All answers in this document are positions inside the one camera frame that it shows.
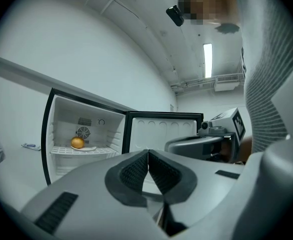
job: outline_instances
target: refrigerator fan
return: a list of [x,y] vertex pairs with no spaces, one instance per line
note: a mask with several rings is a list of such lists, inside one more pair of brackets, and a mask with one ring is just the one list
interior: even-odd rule
[[78,130],[77,130],[77,135],[82,138],[82,139],[86,139],[87,137],[89,137],[90,135],[90,131],[87,127],[80,127]]

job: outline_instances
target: refrigerator vent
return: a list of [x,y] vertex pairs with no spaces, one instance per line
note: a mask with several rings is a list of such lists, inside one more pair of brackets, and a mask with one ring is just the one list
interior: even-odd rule
[[91,119],[80,117],[77,124],[81,126],[91,126]]
[[89,137],[90,131],[86,127],[81,127],[77,130],[77,135],[85,140],[87,137]]

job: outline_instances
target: refrigerator shelf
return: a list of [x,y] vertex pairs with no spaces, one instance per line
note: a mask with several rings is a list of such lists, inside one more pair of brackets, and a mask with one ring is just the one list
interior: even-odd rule
[[69,145],[55,145],[52,150],[51,154],[55,155],[63,155],[63,156],[93,156],[93,157],[100,157],[104,156],[105,158],[114,157],[117,152],[108,147],[108,146],[97,146],[95,150],[91,151],[78,151]]

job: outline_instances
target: black rubber pad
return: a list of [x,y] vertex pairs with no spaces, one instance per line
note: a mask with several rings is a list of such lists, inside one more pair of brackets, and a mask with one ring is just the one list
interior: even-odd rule
[[77,194],[63,192],[34,224],[52,235],[77,198]]
[[111,167],[104,178],[109,193],[125,206],[147,207],[142,196],[143,182],[148,173],[148,150],[131,156]]
[[150,149],[149,172],[168,205],[185,202],[197,186],[198,178],[188,167]]
[[229,171],[225,171],[225,170],[218,170],[215,174],[222,175],[222,176],[232,178],[235,180],[237,180],[240,176],[240,174],[238,174],[238,173],[229,172]]

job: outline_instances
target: refrigerator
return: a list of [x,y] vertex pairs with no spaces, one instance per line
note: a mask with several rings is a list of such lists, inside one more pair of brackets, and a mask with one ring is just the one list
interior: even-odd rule
[[[44,111],[41,156],[46,183],[57,181],[73,169],[128,152],[164,151],[166,142],[196,135],[202,113],[125,111],[93,100],[52,89]],[[91,151],[71,148],[71,139],[84,139]],[[143,191],[161,194],[152,177]]]

